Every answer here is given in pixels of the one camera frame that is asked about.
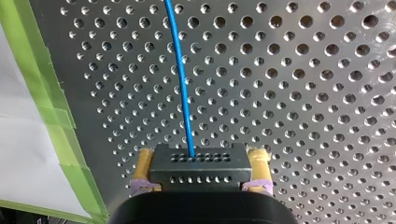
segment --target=blue cable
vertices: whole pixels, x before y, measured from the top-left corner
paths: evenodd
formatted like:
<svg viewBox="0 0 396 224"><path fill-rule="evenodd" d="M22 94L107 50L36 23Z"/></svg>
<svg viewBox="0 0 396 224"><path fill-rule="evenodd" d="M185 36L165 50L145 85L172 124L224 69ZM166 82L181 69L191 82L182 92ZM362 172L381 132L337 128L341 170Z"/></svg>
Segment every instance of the blue cable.
<svg viewBox="0 0 396 224"><path fill-rule="evenodd" d="M168 19L169 19L169 22L171 25L172 38L174 41L174 47L175 47L175 52L176 52L178 80L180 81L181 105L183 107L183 119L184 119L184 126L185 126L185 130L186 130L187 147L189 148L190 157L194 157L195 156L194 139L192 138L192 134L191 134L190 110L189 110L189 103L187 102L189 93L187 91L187 85L185 82L186 72L184 71L184 64L182 62L183 55L181 52L180 41L178 39L178 30L177 30L175 12L172 7L172 0L164 0L164 2L165 2L166 12L168 14Z"/></svg>

